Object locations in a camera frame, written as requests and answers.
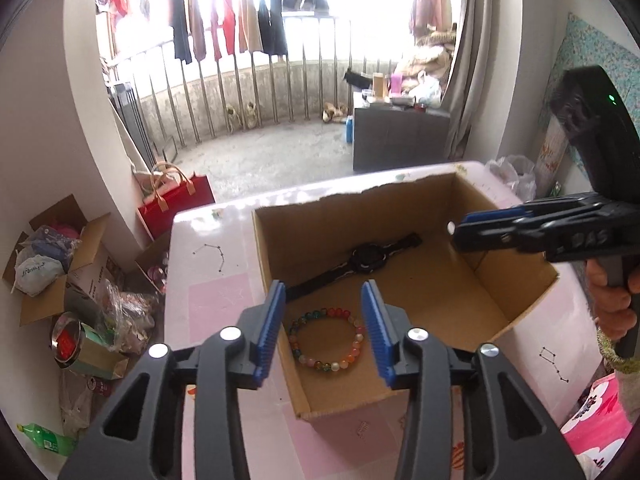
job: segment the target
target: red bag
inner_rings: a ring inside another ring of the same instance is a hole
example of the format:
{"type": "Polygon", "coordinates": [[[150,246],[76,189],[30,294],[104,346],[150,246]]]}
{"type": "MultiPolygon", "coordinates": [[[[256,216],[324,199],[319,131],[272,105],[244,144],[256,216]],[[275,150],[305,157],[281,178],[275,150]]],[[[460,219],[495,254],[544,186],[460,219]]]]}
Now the red bag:
{"type": "Polygon", "coordinates": [[[151,170],[151,175],[162,166],[165,167],[162,174],[180,174],[180,184],[161,196],[158,193],[161,176],[151,178],[156,199],[151,204],[140,206],[138,211],[153,239],[171,229],[174,216],[179,212],[215,203],[206,176],[196,176],[194,173],[191,178],[187,178],[180,168],[170,162],[158,162],[151,170]]]}

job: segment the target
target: floral wallpaper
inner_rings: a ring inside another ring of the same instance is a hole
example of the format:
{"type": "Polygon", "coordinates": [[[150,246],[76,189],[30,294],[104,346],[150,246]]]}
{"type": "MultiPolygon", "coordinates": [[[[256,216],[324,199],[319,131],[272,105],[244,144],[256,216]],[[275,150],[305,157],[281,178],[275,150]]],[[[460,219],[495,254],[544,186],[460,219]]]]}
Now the floral wallpaper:
{"type": "MultiPolygon", "coordinates": [[[[607,72],[622,97],[636,130],[640,132],[640,57],[572,13],[569,13],[566,34],[546,84],[545,98],[538,118],[540,129],[546,131],[548,127],[549,99],[564,70],[589,65],[600,65],[607,72]]],[[[584,173],[577,152],[570,148],[570,153],[584,173]]]]}

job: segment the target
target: watch face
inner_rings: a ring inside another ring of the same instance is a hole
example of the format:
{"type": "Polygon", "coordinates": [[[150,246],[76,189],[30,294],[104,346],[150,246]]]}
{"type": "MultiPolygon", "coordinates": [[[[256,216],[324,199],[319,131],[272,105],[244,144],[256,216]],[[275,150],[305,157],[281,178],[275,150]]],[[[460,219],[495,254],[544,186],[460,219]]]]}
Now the watch face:
{"type": "Polygon", "coordinates": [[[357,247],[351,253],[351,262],[360,272],[373,272],[384,266],[386,254],[382,247],[376,244],[366,244],[357,247]]]}

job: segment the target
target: concrete floor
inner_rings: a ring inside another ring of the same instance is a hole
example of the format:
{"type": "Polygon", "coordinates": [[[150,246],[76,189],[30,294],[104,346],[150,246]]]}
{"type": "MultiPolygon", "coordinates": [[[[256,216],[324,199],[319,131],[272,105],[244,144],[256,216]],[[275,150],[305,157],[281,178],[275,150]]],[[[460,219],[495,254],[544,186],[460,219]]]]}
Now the concrete floor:
{"type": "Polygon", "coordinates": [[[185,173],[206,174],[216,202],[353,174],[344,124],[280,123],[180,150],[185,173]]]}

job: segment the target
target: bottle label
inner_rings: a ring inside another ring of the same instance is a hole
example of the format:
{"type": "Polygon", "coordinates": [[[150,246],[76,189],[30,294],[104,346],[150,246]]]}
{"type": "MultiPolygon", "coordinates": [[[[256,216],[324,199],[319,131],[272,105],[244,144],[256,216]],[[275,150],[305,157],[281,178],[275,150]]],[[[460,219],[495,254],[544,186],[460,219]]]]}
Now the bottle label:
{"type": "Polygon", "coordinates": [[[42,430],[42,443],[44,444],[44,449],[48,449],[49,451],[53,451],[54,453],[58,452],[58,440],[56,439],[56,435],[47,430],[42,430]]]}

